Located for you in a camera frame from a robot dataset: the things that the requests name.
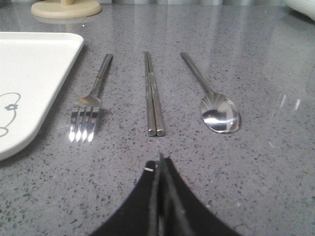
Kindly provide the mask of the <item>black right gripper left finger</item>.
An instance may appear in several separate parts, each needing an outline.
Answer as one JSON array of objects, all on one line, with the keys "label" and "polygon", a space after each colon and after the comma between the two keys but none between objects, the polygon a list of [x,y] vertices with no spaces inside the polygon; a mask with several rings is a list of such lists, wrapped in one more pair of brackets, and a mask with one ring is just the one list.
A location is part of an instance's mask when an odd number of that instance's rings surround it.
[{"label": "black right gripper left finger", "polygon": [[148,161],[128,198],[94,236],[157,236],[159,228],[159,166]]}]

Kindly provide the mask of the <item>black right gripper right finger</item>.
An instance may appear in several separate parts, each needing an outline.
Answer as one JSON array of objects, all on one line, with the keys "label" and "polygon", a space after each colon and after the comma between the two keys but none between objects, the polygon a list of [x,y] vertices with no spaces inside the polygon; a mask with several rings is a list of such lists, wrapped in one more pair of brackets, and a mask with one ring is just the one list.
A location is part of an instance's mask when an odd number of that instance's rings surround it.
[{"label": "black right gripper right finger", "polygon": [[171,158],[160,154],[160,210],[164,236],[238,236],[192,193]]}]

